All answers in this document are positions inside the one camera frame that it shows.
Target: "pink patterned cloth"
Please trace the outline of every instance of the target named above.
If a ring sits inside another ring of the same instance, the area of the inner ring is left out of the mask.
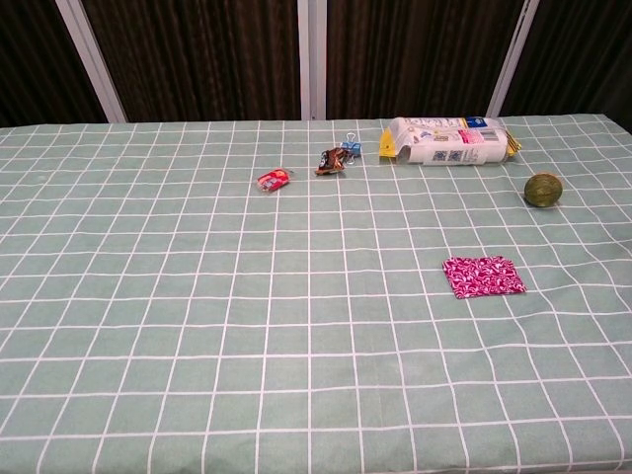
[[[443,262],[443,271],[459,299],[526,291],[514,262],[500,256],[482,259],[452,257]]]

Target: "small package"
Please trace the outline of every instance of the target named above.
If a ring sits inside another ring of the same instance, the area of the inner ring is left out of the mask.
[[[259,189],[270,193],[281,186],[285,186],[287,183],[289,183],[289,173],[282,168],[270,171],[257,179]]]
[[[314,173],[318,176],[340,173],[345,169],[345,161],[347,161],[350,156],[349,151],[341,147],[325,150],[320,155],[320,163]]]
[[[379,155],[424,165],[503,163],[520,145],[493,118],[395,118],[382,133]]]

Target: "label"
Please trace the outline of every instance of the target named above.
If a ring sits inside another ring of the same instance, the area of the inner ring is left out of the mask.
[[[426,126],[428,128],[459,128],[464,126],[463,118],[404,118],[412,126]]]
[[[458,134],[461,135],[461,139],[463,143],[473,144],[473,143],[483,143],[485,138],[478,130],[458,130]]]
[[[478,128],[481,126],[487,126],[487,124],[485,123],[485,120],[481,117],[466,117],[465,123],[467,123],[467,126],[469,126],[470,128]]]
[[[481,130],[481,135],[485,141],[499,141],[498,134],[494,130]]]

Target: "red candy wrapper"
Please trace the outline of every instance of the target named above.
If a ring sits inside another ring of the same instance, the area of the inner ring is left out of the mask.
[[[270,193],[276,191],[281,186],[285,186],[287,183],[289,183],[289,173],[282,168],[270,171],[257,179],[259,189]]]

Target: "candy wrapper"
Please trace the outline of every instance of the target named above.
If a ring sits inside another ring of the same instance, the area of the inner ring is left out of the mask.
[[[318,176],[340,173],[345,169],[345,161],[350,157],[349,151],[341,147],[323,151],[318,169],[314,173]]]
[[[270,171],[257,179],[259,189],[269,193],[276,191],[287,183],[289,183],[289,173],[282,168]]]

